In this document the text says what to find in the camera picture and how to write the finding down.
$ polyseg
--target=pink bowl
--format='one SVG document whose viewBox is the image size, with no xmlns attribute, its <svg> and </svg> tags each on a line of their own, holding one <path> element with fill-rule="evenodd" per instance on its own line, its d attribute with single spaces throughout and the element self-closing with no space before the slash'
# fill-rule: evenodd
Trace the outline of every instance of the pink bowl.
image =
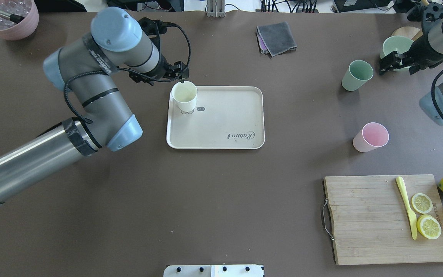
<svg viewBox="0 0 443 277">
<path fill-rule="evenodd" d="M 27 14 L 25 19 L 20 23 L 4 29 L 0 30 L 0 38 L 6 40 L 17 40 L 30 36 L 38 25 L 38 10 L 37 6 L 32 0 L 32 7 L 30 8 L 30 12 Z"/>
</svg>

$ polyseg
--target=wooden cutting board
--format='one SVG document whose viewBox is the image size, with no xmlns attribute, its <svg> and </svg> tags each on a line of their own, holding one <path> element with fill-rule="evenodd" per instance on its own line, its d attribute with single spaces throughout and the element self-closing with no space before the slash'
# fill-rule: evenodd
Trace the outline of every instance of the wooden cutting board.
<svg viewBox="0 0 443 277">
<path fill-rule="evenodd" d="M 337 265 L 443 262 L 443 207 L 433 175 L 401 175 L 408 199 L 425 193 L 441 236 L 411 238 L 397 175 L 325 177 Z"/>
</svg>

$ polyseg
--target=pink cup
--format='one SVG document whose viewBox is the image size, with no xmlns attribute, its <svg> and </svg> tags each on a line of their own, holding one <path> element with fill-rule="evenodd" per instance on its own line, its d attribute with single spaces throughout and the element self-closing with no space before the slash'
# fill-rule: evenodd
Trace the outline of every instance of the pink cup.
<svg viewBox="0 0 443 277">
<path fill-rule="evenodd" d="M 383 147 L 389 141 L 387 129 L 376 123 L 367 123 L 353 139 L 353 146 L 360 152 L 368 152 Z"/>
<path fill-rule="evenodd" d="M 20 23 L 4 29 L 0 30 L 0 38 L 6 40 L 17 40 L 30 36 L 38 25 L 38 10 L 35 2 L 32 0 L 32 7 L 30 8 L 30 12 L 25 16 L 25 19 Z"/>
</svg>

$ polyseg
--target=folded towel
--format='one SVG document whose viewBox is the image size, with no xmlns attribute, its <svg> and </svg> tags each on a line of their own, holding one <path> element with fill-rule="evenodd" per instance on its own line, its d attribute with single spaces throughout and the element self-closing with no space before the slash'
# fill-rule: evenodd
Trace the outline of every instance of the folded towel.
<svg viewBox="0 0 443 277">
<path fill-rule="evenodd" d="M 290 25 L 286 21 L 272 25 L 257 26 L 256 35 L 260 42 L 261 53 L 269 52 L 272 57 L 297 48 Z"/>
</svg>

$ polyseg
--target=knife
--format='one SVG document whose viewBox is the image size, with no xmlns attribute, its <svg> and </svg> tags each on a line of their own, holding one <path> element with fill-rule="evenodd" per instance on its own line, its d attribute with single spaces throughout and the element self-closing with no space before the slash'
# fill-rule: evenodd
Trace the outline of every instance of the knife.
<svg viewBox="0 0 443 277">
<path fill-rule="evenodd" d="M 406 213 L 408 214 L 408 219 L 410 221 L 411 228 L 411 236 L 414 240 L 416 240 L 416 235 L 418 230 L 416 228 L 416 214 L 410 207 L 410 202 L 408 201 L 408 193 L 406 192 L 405 181 L 401 176 L 396 178 L 396 183 L 398 184 L 399 192 L 401 193 L 401 197 L 403 198 L 403 202 L 405 203 Z"/>
</svg>

